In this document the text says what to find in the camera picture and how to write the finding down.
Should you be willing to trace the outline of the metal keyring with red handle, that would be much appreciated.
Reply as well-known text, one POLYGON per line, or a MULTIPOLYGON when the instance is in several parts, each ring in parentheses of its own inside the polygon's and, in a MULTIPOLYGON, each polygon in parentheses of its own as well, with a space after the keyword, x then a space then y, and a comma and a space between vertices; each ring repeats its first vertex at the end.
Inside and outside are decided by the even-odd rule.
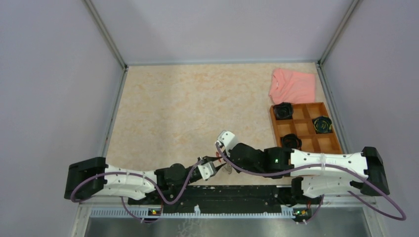
POLYGON ((232 166, 225 162, 225 160, 221 157, 220 153, 215 153, 217 160, 214 162, 215 166, 219 171, 222 171, 228 175, 232 173, 232 166))

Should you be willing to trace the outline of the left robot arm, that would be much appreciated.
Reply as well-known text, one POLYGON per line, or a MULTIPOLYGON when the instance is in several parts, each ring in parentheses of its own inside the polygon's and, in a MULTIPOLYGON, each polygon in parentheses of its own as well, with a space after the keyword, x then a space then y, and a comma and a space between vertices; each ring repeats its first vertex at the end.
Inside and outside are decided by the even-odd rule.
POLYGON ((82 202, 95 196, 127 197, 153 204, 161 198, 174 204, 189 184, 207 181, 225 164, 216 157, 198 158, 189 167, 175 163, 167 168, 136 171, 107 164, 104 157, 95 157, 69 166, 64 198, 82 202))

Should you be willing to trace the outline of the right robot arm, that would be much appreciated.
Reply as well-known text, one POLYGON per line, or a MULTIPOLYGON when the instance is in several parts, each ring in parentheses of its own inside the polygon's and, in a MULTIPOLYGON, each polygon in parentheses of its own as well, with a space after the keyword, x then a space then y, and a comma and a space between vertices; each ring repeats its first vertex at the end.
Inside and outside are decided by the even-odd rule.
POLYGON ((302 178, 301 184, 290 189, 290 198, 295 203, 354 190, 372 197, 390 194, 383 160, 375 147, 364 147, 352 154, 325 154, 281 147, 262 151, 244 143, 222 151, 222 143, 215 145, 237 172, 271 179, 302 178))

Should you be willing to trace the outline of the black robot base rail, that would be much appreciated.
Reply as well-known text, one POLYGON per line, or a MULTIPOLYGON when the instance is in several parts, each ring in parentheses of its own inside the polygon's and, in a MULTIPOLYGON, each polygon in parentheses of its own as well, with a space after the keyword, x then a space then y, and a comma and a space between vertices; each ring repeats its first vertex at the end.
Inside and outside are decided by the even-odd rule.
POLYGON ((129 205, 157 205, 164 214, 193 213, 197 206, 203 214, 254 214, 279 213, 285 207, 301 204, 319 204, 320 197, 308 198, 290 186, 234 185, 234 186, 187 186, 175 204, 162 201, 153 191, 144 199, 128 199, 129 205))

